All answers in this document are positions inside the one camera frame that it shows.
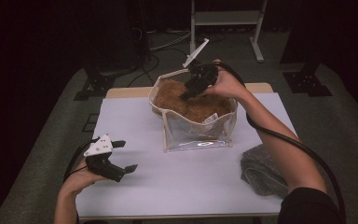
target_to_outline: gray cloth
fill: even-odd
[[[275,162],[261,144],[242,154],[241,179],[247,182],[258,195],[287,195],[287,185]]]

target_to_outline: transparent bag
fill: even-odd
[[[160,108],[154,104],[161,82],[168,79],[184,82],[190,76],[187,69],[160,76],[149,92],[149,104],[152,106],[152,111],[163,121],[164,151],[232,147],[230,136],[237,121],[237,101],[229,99],[230,113],[219,118],[208,118],[202,123],[189,120],[173,110]]]

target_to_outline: white shelf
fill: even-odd
[[[250,38],[255,57],[259,63],[264,62],[257,40],[263,23],[268,0],[262,0],[260,10],[241,11],[197,11],[195,0],[191,1],[191,39],[190,54],[196,50],[196,26],[202,25],[247,25],[255,24],[255,36]]]
[[[195,25],[243,25],[257,24],[260,11],[196,12]]]

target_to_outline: sleeve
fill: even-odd
[[[278,224],[339,224],[339,212],[331,198],[317,189],[294,189],[282,201]]]

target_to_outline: floor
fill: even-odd
[[[245,82],[267,82],[278,92],[286,111],[303,142],[323,157],[336,173],[347,206],[349,224],[358,224],[358,104],[346,91],[339,76],[321,65],[316,76],[332,96],[309,97],[292,93],[282,73],[297,71],[301,65],[279,64],[288,32],[262,32],[259,38],[263,63],[255,60],[249,43],[252,32],[205,35],[211,43],[198,59],[221,59],[242,75]],[[183,34],[149,34],[152,47],[162,46]],[[179,70],[189,51],[188,41],[153,52],[144,71],[117,78],[115,88],[151,86],[158,76]],[[23,165],[11,192],[0,209],[0,223],[52,223],[55,199],[62,176],[75,149],[92,137],[85,129],[90,115],[98,114],[103,97],[74,101],[87,82],[83,69],[77,71],[62,92],[39,135],[27,162]],[[263,217],[262,223],[274,223],[276,217]],[[131,223],[114,220],[110,223]],[[253,223],[250,217],[144,220],[143,223]]]

